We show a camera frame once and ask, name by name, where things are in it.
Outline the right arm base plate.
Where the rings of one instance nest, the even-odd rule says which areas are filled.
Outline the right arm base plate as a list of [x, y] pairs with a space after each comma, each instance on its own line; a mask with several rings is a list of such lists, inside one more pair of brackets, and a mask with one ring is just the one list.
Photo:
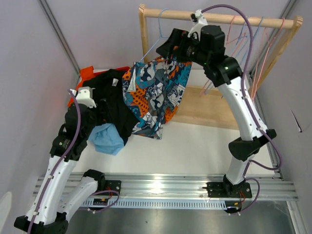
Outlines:
[[207, 182], [202, 187], [207, 191], [210, 198], [252, 198], [250, 184], [243, 181], [240, 184], [232, 185], [228, 182]]

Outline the patterned blue orange shorts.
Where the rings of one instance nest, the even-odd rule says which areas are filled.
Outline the patterned blue orange shorts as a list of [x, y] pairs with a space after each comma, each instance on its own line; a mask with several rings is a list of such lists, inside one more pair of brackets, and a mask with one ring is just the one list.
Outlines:
[[122, 77], [123, 99], [138, 119], [132, 133], [162, 139], [164, 124], [181, 104], [192, 63], [158, 57], [134, 62]]

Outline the light blue shorts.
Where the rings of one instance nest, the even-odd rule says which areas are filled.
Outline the light blue shorts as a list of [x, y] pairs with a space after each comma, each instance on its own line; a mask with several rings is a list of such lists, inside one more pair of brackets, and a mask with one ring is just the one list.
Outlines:
[[112, 123], [96, 126], [90, 133], [88, 141], [94, 145], [97, 152], [113, 156], [116, 156], [125, 145], [123, 138]]

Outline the black shorts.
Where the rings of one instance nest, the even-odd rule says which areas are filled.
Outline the black shorts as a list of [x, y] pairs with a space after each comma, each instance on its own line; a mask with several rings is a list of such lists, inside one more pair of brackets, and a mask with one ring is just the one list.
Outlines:
[[97, 105], [95, 109], [97, 126], [114, 124], [119, 136], [127, 139], [139, 120], [123, 100], [121, 81], [124, 74], [124, 71], [110, 69], [91, 80], [84, 81], [83, 86], [93, 90], [93, 100]]

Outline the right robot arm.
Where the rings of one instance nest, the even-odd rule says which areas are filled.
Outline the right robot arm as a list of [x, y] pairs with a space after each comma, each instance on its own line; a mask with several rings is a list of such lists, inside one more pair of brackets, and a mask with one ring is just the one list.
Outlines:
[[241, 67], [235, 58], [225, 54], [224, 43], [225, 34], [217, 25], [203, 26], [191, 36], [175, 28], [156, 52], [167, 59], [201, 65], [206, 77], [226, 99], [240, 132], [239, 138], [228, 145], [232, 160], [221, 189], [227, 197], [232, 197], [243, 189], [254, 155], [276, 137], [276, 131], [268, 129], [257, 113], [243, 84]]

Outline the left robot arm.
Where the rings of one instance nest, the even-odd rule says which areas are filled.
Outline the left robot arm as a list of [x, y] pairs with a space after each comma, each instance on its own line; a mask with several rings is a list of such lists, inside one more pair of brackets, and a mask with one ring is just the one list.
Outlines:
[[105, 174], [89, 169], [79, 184], [62, 199], [66, 182], [87, 146], [90, 133], [97, 123], [94, 101], [74, 101], [65, 114], [65, 123], [52, 143], [48, 168], [35, 198], [14, 227], [28, 234], [64, 234], [73, 214], [92, 194], [106, 189]]

